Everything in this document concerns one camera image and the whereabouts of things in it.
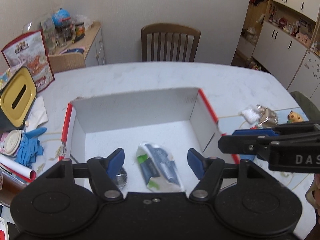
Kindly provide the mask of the person right hand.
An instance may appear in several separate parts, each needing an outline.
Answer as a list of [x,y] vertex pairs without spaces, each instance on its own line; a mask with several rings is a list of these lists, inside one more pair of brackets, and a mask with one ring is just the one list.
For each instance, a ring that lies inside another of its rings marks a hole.
[[307,202],[314,208],[316,214],[316,223],[319,224],[319,187],[316,179],[313,180],[305,194]]

